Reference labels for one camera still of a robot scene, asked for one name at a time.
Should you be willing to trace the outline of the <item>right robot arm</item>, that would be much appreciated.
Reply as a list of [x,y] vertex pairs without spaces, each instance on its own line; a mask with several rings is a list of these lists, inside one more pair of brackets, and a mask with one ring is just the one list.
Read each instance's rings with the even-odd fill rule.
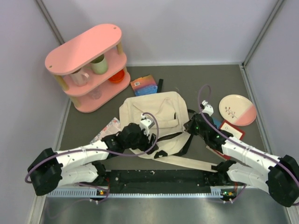
[[200,136],[211,149],[230,157],[212,166],[212,185],[239,182],[266,192],[282,206],[299,204],[299,165],[293,157],[274,156],[242,142],[232,133],[217,129],[207,113],[194,114],[184,128]]

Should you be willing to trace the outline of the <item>red cream book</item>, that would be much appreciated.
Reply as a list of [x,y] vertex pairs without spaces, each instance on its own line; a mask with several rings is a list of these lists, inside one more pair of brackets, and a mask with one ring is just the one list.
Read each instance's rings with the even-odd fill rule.
[[[242,138],[245,135],[245,132],[241,129],[239,129],[238,127],[230,124],[229,122],[227,122],[226,120],[224,120],[219,128],[220,130],[224,130],[227,131],[229,133],[231,133],[234,137],[236,137],[238,140],[242,140]],[[208,145],[206,145],[206,148],[208,150],[210,150],[211,152],[213,152],[214,154],[218,155],[219,157],[221,157],[224,160],[230,160],[231,157],[225,154],[222,154],[221,152],[211,149]]]

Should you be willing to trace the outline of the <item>cream canvas backpack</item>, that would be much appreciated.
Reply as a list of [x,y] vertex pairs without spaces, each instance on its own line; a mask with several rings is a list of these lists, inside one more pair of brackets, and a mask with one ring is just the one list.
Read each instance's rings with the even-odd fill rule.
[[[189,121],[189,114],[184,99],[175,91],[155,93],[127,98],[119,108],[121,129],[130,123],[140,124],[141,115],[149,112],[157,120],[158,127],[153,126],[151,133],[157,135],[158,149],[151,154],[140,155],[140,158],[156,160],[185,168],[215,172],[214,163],[183,158],[178,155],[183,150],[190,134],[183,125]],[[155,159],[159,151],[165,151],[167,157]]]

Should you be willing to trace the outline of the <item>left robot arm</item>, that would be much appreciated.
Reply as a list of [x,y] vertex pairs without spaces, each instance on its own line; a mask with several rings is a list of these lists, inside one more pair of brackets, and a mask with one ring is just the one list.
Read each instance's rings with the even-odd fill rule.
[[153,124],[130,123],[122,131],[107,135],[89,145],[67,151],[43,150],[28,167],[26,183],[33,185],[37,196],[70,184],[104,186],[108,183],[103,160],[125,156],[126,149],[139,149],[147,155],[156,146],[159,134],[152,132]]

